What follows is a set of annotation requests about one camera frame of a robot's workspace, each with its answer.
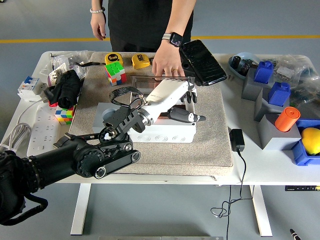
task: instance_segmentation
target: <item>power adapter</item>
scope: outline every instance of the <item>power adapter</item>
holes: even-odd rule
[[[242,152],[245,149],[244,135],[241,129],[232,129],[229,133],[232,151]]]

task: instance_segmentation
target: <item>smartwatch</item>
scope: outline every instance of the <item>smartwatch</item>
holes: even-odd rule
[[[176,48],[179,48],[181,46],[184,38],[181,35],[179,35],[178,33],[173,32],[173,33],[163,34],[162,39],[169,40],[169,43],[171,43]]]

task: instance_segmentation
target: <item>hand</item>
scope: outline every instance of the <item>hand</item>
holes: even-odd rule
[[[170,44],[168,40],[162,40],[152,61],[152,73],[155,76],[165,73],[167,77],[184,77],[179,48]]]
[[[91,27],[93,35],[103,41],[106,38],[106,16],[103,12],[92,13],[91,16]]]

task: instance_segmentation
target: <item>white power strip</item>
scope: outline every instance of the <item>white power strip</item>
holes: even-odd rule
[[[56,107],[49,107],[48,103],[42,103],[38,106],[26,152],[28,157],[54,149],[53,144],[60,138],[59,128],[61,127],[55,113]]]

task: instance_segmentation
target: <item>yellow tape measure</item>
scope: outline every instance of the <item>yellow tape measure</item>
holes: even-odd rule
[[[119,62],[122,66],[124,66],[124,61],[122,60],[122,56],[119,53],[114,51],[109,52],[107,55],[105,55],[104,61],[106,65]]]
[[[142,69],[150,66],[150,60],[144,53],[133,55],[131,62],[134,69]]]

